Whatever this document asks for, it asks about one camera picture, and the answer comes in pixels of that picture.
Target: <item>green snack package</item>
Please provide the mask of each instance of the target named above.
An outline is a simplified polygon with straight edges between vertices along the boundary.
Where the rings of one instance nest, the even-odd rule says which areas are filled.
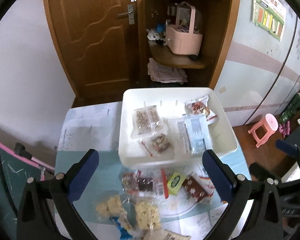
[[[168,190],[172,195],[177,195],[179,189],[182,186],[182,183],[187,177],[177,171],[175,171],[171,178],[168,180]]]

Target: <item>silver bolt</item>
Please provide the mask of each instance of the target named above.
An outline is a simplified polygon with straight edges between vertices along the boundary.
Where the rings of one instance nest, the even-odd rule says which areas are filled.
[[[29,179],[27,179],[27,182],[30,184],[32,182],[34,182],[34,178],[33,177],[30,177]]]
[[[64,174],[63,173],[58,173],[57,175],[56,175],[56,179],[63,179],[64,178]]]
[[[246,179],[246,177],[243,174],[238,174],[237,175],[238,180],[240,181],[244,181]]]
[[[271,178],[268,178],[268,179],[267,179],[267,182],[268,182],[269,184],[271,184],[271,185],[274,183],[273,179],[271,179]]]

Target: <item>pink basket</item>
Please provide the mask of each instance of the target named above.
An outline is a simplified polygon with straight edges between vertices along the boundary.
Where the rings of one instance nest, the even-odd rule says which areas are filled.
[[[178,29],[180,11],[179,6],[186,4],[191,7],[191,17],[189,33],[182,32]],[[200,51],[202,34],[194,30],[195,8],[187,2],[182,2],[177,6],[176,25],[167,25],[166,43],[174,54],[177,55],[198,55]]]

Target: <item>chalkboard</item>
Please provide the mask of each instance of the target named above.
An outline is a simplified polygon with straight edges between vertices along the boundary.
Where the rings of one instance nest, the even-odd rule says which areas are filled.
[[[13,201],[19,209],[23,189],[29,177],[40,180],[41,171],[0,149],[2,166]],[[10,208],[0,181],[0,225],[10,239],[16,239],[17,218]]]

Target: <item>plastic stool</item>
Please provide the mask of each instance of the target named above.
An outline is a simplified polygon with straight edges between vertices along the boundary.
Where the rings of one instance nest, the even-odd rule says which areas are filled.
[[[266,130],[266,134],[259,139],[256,135],[256,130],[262,126]],[[260,145],[263,145],[267,142],[269,137],[275,133],[275,131],[278,129],[278,122],[276,118],[272,114],[266,114],[265,117],[263,117],[259,122],[257,122],[252,128],[248,131],[248,133],[251,133],[254,139],[256,140],[257,144],[256,147],[258,148]]]

